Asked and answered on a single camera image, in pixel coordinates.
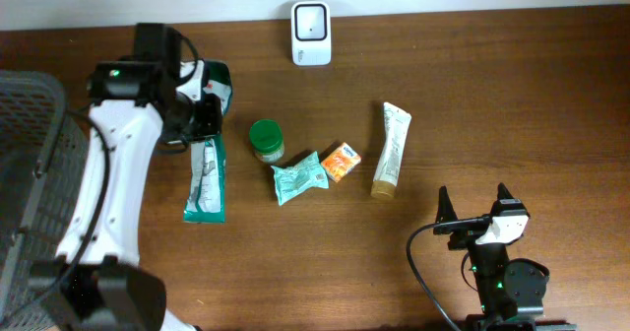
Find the teal wipes pouch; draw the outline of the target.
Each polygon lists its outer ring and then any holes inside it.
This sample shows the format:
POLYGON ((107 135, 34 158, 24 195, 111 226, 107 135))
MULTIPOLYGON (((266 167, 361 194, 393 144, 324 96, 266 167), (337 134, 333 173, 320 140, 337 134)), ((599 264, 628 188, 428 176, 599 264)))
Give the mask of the teal wipes pouch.
POLYGON ((312 152, 298 164, 288 167, 272 165, 275 192, 280 206, 311 188, 329 188, 329 178, 312 152))

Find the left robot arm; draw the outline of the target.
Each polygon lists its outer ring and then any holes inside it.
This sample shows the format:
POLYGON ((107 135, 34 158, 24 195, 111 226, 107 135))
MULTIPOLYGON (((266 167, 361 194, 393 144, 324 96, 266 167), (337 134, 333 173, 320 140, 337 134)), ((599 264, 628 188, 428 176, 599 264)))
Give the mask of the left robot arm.
POLYGON ((138 228, 150 162, 221 133, 223 110, 202 92, 207 61, 183 72, 191 40, 166 24, 135 27, 133 51, 96 65, 91 128, 78 201, 53 259, 31 266, 29 286, 62 330, 189 330, 166 306, 162 279, 139 266, 138 228))

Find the green white 3M packet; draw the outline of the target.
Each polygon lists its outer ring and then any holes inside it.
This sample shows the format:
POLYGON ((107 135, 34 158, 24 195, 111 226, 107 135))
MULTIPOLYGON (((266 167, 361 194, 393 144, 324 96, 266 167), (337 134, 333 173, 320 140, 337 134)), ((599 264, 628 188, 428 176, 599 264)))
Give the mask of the green white 3M packet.
MULTIPOLYGON (((220 61, 198 60, 183 62, 181 75, 195 69, 193 78, 177 88, 195 104, 209 99, 219 100, 219 126, 231 105, 232 81, 227 65, 220 61)), ((183 220, 193 224, 225 223, 226 151, 221 135, 190 144, 191 184, 183 220)))

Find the orange tissue pack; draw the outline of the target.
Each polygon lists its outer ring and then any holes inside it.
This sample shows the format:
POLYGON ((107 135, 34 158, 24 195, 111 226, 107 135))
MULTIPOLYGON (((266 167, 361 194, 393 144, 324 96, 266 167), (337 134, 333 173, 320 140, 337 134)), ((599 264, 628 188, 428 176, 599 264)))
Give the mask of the orange tissue pack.
POLYGON ((339 182, 360 163, 360 154, 348 143, 343 142, 321 161, 321 166, 330 179, 339 182))

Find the white cream tube gold cap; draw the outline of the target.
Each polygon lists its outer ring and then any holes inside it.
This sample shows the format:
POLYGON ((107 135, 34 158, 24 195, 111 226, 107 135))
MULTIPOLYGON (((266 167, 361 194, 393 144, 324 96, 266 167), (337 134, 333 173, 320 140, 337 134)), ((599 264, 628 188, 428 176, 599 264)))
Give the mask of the white cream tube gold cap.
POLYGON ((385 143, 373 177, 371 196, 393 199, 398 186, 411 115, 389 103, 383 103, 385 143))

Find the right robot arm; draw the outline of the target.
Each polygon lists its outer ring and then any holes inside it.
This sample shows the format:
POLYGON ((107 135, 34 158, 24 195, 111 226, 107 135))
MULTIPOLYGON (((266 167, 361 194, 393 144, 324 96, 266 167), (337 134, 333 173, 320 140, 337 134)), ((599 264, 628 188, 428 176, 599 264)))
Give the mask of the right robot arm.
POLYGON ((538 322, 543 316, 543 298, 549 270, 531 259, 511 259, 507 247, 524 236, 530 219, 524 203, 513 197, 504 184, 490 212, 477 218, 460 219, 448 190, 442 186, 433 229, 449 237, 450 250, 464 250, 471 262, 475 290, 482 314, 467 318, 472 330, 576 330, 566 321, 538 322))

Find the green lid jar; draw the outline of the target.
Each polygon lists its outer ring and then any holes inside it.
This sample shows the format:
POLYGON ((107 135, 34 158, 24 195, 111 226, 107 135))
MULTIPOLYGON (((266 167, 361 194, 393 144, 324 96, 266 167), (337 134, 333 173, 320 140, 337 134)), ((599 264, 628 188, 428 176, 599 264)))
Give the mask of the green lid jar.
POLYGON ((255 155, 263 163, 275 163, 284 155, 283 132, 275 120, 256 121, 250 128, 249 140, 255 155))

